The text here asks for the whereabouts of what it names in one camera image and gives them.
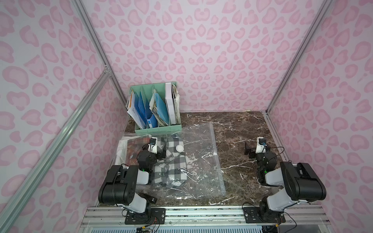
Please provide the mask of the black white plaid shirt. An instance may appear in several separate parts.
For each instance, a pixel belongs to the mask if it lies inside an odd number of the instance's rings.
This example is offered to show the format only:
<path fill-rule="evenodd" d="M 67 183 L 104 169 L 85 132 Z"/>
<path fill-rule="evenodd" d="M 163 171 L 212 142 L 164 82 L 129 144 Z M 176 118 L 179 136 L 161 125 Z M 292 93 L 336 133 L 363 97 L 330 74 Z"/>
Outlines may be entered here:
<path fill-rule="evenodd" d="M 184 146 L 184 142 L 179 135 L 163 138 L 166 140 L 166 158 L 157 161 L 153 167 L 154 184 L 168 188 L 181 187 L 188 179 L 187 160 L 185 151 L 177 152 L 175 147 Z"/>

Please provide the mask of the clear plastic vacuum bag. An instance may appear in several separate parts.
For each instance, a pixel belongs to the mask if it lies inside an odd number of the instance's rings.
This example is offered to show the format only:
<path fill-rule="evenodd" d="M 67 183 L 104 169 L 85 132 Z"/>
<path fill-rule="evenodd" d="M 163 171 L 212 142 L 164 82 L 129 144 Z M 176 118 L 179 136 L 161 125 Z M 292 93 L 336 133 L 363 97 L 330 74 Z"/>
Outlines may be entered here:
<path fill-rule="evenodd" d="M 179 135 L 185 147 L 188 179 L 177 188 L 168 188 L 154 184 L 153 175 L 147 185 L 138 185 L 137 191 L 172 199 L 208 199 L 223 197 L 226 194 L 218 158 L 215 134 L 211 123 L 182 127 L 172 134 L 143 135 L 150 137 L 169 137 Z M 136 133 L 125 133 L 124 136 L 139 136 Z"/>

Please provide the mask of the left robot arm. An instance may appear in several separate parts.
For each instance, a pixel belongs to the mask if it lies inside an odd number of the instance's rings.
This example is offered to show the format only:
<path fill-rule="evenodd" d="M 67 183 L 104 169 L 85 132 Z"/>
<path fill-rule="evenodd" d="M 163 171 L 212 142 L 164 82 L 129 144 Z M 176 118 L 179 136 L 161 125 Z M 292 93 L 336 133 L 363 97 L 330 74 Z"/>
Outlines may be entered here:
<path fill-rule="evenodd" d="M 150 183 L 155 164 L 166 158 L 162 148 L 163 142 L 158 137 L 123 137 L 115 164 L 99 190 L 99 203 L 122 206 L 135 216 L 150 216 L 150 204 L 136 193 L 136 187 Z"/>

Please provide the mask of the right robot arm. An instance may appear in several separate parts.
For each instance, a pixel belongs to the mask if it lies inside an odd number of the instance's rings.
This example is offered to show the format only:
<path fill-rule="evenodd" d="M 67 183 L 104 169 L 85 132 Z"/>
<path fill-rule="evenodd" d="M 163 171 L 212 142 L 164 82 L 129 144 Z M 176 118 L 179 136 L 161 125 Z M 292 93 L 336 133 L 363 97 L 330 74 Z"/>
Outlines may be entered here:
<path fill-rule="evenodd" d="M 282 187 L 260 202 L 258 217 L 261 220 L 279 220 L 288 207 L 326 198 L 326 188 L 310 164 L 278 162 L 279 154 L 271 151 L 264 137 L 257 138 L 255 148 L 245 144 L 244 154 L 255 159 L 257 179 L 261 185 Z"/>

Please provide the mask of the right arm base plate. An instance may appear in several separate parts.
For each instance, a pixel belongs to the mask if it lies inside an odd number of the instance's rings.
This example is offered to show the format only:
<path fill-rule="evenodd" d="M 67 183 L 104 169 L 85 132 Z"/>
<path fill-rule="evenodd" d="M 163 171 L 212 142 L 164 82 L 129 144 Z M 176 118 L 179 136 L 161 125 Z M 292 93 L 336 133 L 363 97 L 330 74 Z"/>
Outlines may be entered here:
<path fill-rule="evenodd" d="M 243 207 L 242 210 L 246 223 L 282 224 L 286 222 L 283 212 L 272 211 L 264 207 Z"/>

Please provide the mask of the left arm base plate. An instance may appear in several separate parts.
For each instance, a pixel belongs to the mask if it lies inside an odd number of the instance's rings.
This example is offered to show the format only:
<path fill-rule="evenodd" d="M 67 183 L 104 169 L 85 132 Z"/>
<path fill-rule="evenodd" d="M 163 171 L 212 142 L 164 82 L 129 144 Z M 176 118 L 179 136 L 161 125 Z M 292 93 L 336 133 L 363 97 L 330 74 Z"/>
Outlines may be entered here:
<path fill-rule="evenodd" d="M 165 208 L 147 208 L 144 213 L 131 213 L 125 215 L 125 225 L 150 225 L 165 223 Z"/>

